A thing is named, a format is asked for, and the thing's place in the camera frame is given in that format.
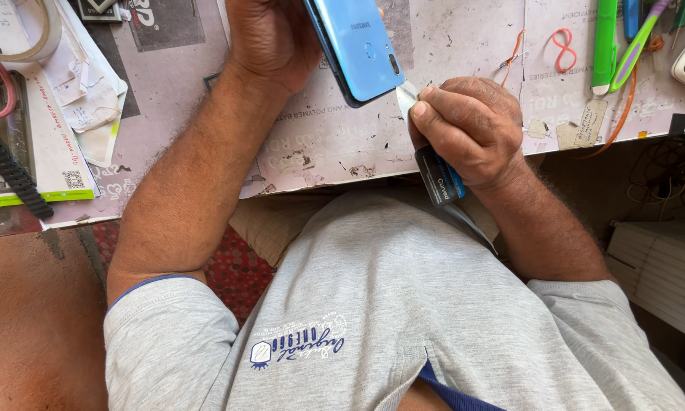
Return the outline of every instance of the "desk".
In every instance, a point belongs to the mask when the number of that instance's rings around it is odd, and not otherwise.
[[[537,118],[554,131],[557,124],[580,122],[586,100],[591,98],[589,39],[593,38],[591,20],[597,0],[378,3],[386,11],[386,23],[394,19],[394,31],[399,32],[392,35],[393,46],[407,78],[418,87],[438,85],[457,75],[501,81],[505,72],[499,68],[500,63],[511,55],[517,34],[527,26],[524,50],[529,53],[515,61],[505,85],[519,96],[525,125]],[[161,45],[143,51],[146,47],[138,45],[135,28],[127,23],[112,27],[116,49],[112,44],[100,44],[104,49],[115,50],[105,51],[110,63],[122,61],[123,70],[115,69],[128,80],[137,104],[125,111],[112,166],[90,166],[102,189],[101,197],[53,203],[56,212],[45,221],[48,227],[118,218],[157,153],[192,116],[194,107],[207,93],[203,78],[216,73],[228,54],[218,5],[213,0],[196,0],[196,5],[204,35],[202,39],[197,37],[194,44]],[[155,14],[163,13],[160,4],[156,7]],[[574,32],[571,47],[578,53],[577,70],[566,75],[542,75],[555,73],[553,66],[559,49],[551,47],[549,37],[565,25]],[[182,27],[162,29],[182,32]],[[621,36],[621,25],[617,33]],[[673,58],[685,46],[685,28],[680,38],[682,44],[676,45]],[[666,37],[666,42],[671,44],[671,38]],[[668,71],[652,71],[648,64],[640,65],[640,83],[632,109],[637,111],[630,114],[619,140],[637,138],[640,131],[664,134],[671,114],[685,113],[685,87],[672,79]],[[318,100],[314,97],[324,93],[326,103],[315,103]],[[614,118],[621,114],[619,105],[624,104],[620,94],[607,99],[609,112],[599,133],[601,138],[609,134]],[[257,155],[242,198],[416,171],[413,148],[403,123],[394,94],[361,109],[350,109],[330,70],[315,70],[307,88],[287,104]],[[559,149],[554,132],[543,138],[526,134],[522,148],[525,154]]]

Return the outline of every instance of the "fingerprint sensor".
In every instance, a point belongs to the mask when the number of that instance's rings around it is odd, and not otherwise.
[[[370,43],[365,43],[365,53],[368,55],[368,59],[375,59],[375,49]]]

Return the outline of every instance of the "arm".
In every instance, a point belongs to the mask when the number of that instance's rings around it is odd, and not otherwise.
[[[286,100],[319,61],[299,2],[228,0],[231,57],[188,128],[130,199],[107,279],[110,304],[164,274],[202,282],[251,162]]]
[[[589,233],[527,166],[522,113],[505,89],[481,78],[448,80],[421,91],[411,120],[414,145],[428,141],[497,220],[520,275],[614,281]]]

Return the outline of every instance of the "gray t-shirt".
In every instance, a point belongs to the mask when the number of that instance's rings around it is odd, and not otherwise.
[[[195,279],[125,294],[104,321],[110,409],[391,410],[427,359],[505,409],[685,409],[619,286],[526,286],[427,202],[331,202],[240,331]]]

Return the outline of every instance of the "phone camera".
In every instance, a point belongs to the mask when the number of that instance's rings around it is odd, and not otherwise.
[[[394,57],[393,54],[389,54],[389,60],[391,61],[391,66],[393,66],[393,72],[396,73],[396,75],[401,74],[401,70],[399,70],[398,63],[396,62],[396,57]]]

